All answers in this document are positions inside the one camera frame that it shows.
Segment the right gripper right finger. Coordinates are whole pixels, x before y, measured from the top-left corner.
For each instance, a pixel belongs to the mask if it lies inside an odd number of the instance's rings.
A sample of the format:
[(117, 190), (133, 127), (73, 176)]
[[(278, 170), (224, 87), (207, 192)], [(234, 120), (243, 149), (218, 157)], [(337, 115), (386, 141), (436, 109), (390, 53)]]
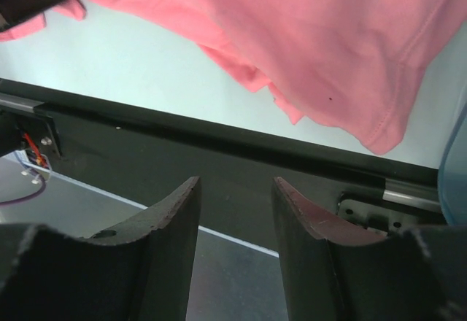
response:
[(312, 203), (283, 178), (271, 202), (291, 320), (464, 320), (466, 228), (385, 237)]

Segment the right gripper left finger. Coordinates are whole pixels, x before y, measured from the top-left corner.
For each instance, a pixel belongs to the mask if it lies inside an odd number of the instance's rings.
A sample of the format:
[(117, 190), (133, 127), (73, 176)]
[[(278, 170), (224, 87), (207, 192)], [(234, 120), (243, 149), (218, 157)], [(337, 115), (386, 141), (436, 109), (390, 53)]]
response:
[(3, 320), (184, 320), (201, 180), (89, 238), (1, 226)]

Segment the pink t-shirt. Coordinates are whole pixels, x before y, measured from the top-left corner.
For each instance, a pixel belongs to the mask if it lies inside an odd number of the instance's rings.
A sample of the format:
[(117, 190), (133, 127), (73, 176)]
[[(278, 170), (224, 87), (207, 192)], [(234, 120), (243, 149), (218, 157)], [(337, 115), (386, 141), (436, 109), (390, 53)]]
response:
[(459, 107), (466, 0), (71, 0), (1, 36), (1, 75), (415, 160)]

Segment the teal plastic basin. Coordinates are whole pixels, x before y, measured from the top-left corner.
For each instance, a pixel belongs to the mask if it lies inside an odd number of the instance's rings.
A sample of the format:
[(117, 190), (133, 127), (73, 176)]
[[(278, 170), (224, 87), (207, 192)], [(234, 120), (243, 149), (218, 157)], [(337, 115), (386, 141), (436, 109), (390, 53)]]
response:
[(438, 172), (441, 211), (449, 225), (466, 225), (466, 104), (454, 124)]

